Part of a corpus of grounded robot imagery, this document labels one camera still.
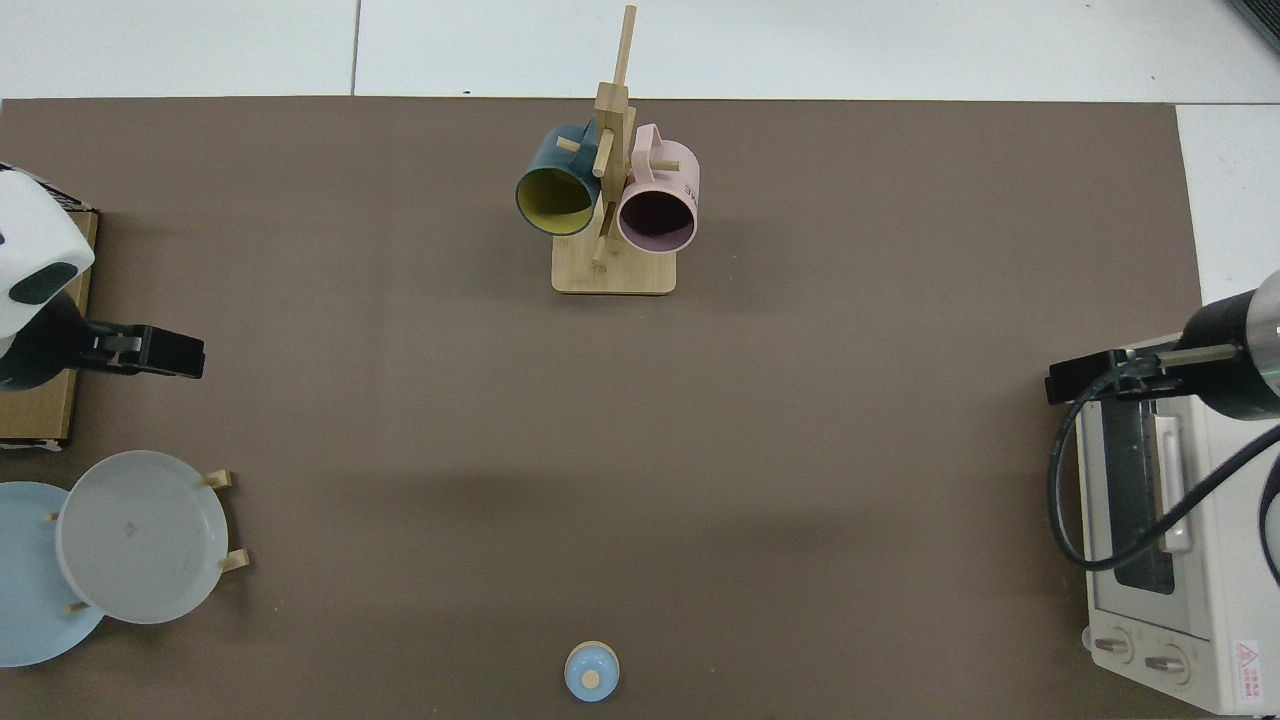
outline mug handle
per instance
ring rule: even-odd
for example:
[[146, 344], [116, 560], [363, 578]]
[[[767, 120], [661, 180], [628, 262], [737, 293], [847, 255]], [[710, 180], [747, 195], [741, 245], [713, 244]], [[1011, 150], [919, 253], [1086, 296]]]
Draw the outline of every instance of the mug handle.
[[636, 146], [631, 151], [631, 172], [635, 173], [636, 182], [654, 182], [649, 155], [659, 145], [662, 145], [662, 136], [658, 135], [658, 126], [649, 123], [636, 128]]

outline oven knob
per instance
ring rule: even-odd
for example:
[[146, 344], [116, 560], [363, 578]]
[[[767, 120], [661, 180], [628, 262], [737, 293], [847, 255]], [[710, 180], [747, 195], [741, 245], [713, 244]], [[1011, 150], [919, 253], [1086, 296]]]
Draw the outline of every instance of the oven knob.
[[1178, 646], [1166, 644], [1161, 655], [1148, 657], [1146, 664], [1152, 670], [1169, 674], [1170, 679], [1179, 685], [1185, 685], [1192, 679], [1190, 664], [1187, 662], [1187, 656]]
[[1120, 628], [1111, 628], [1107, 632], [1108, 637], [1097, 638], [1093, 641], [1093, 647], [1101, 650], [1102, 652], [1110, 652], [1116, 656], [1120, 662], [1129, 662], [1133, 660], [1133, 643], [1129, 641], [1129, 633], [1121, 630]]

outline small blue lid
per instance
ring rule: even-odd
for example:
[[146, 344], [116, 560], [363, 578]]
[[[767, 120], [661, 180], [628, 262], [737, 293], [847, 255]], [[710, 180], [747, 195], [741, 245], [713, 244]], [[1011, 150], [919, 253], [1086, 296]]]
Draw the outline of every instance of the small blue lid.
[[588, 641], [568, 653], [564, 661], [564, 685], [573, 697], [582, 702], [599, 702], [618, 687], [618, 656], [613, 648], [599, 642]]

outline white plate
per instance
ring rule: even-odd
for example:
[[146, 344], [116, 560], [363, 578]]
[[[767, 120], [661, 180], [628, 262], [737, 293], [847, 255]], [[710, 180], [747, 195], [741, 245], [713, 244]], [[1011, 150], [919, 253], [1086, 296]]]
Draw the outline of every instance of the white plate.
[[67, 587], [54, 552], [47, 512], [63, 509], [67, 491], [41, 483], [0, 483], [0, 667], [22, 667], [67, 652], [84, 639], [102, 611]]
[[127, 623], [195, 610], [221, 575], [227, 516], [202, 475], [177, 457], [113, 455], [72, 488], [58, 519], [58, 561], [84, 602]]

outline light blue plate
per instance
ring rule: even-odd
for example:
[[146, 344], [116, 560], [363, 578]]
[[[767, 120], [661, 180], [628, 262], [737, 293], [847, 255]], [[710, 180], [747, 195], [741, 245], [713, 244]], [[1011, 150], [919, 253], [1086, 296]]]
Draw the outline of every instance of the light blue plate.
[[63, 578], [54, 550], [67, 491], [42, 483], [0, 483], [0, 667], [22, 667], [67, 652], [102, 611], [67, 614], [81, 601]]

